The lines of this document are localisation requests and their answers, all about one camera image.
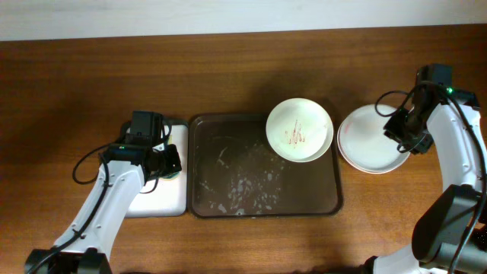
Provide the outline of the green yellow sponge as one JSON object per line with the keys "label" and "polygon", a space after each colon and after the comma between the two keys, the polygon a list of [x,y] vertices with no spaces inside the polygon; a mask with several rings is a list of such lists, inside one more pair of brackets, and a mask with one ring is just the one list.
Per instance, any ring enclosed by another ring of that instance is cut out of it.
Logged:
{"label": "green yellow sponge", "polygon": [[160,176],[159,179],[160,180],[174,180],[179,175],[180,175],[180,172],[176,172],[176,173],[172,173],[172,174],[167,174],[167,175],[164,175],[164,176]]}

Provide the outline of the cream white plate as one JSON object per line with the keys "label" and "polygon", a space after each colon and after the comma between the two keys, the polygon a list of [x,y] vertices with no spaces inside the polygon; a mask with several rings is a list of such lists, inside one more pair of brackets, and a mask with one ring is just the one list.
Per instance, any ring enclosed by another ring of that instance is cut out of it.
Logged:
{"label": "cream white plate", "polygon": [[279,156],[292,162],[318,159],[331,147],[333,136],[333,122],[328,112],[305,98],[282,101],[266,120],[269,145]]}

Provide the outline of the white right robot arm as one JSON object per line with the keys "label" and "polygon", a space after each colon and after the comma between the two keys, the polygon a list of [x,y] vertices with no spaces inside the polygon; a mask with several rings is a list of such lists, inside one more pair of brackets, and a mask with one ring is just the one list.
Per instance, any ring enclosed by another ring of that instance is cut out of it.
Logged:
{"label": "white right robot arm", "polygon": [[486,271],[486,147],[475,94],[421,84],[412,109],[389,114],[387,137],[403,148],[429,137],[436,146],[444,191],[416,223],[410,245],[372,257],[367,273]]}

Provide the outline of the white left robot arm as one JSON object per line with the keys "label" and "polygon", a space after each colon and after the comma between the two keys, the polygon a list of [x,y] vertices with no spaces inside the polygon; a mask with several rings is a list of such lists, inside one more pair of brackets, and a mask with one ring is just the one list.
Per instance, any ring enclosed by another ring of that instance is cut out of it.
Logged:
{"label": "white left robot arm", "polygon": [[132,201],[148,180],[182,170],[174,144],[161,151],[120,143],[98,149],[100,167],[90,194],[51,248],[31,251],[26,273],[111,273],[110,253]]}

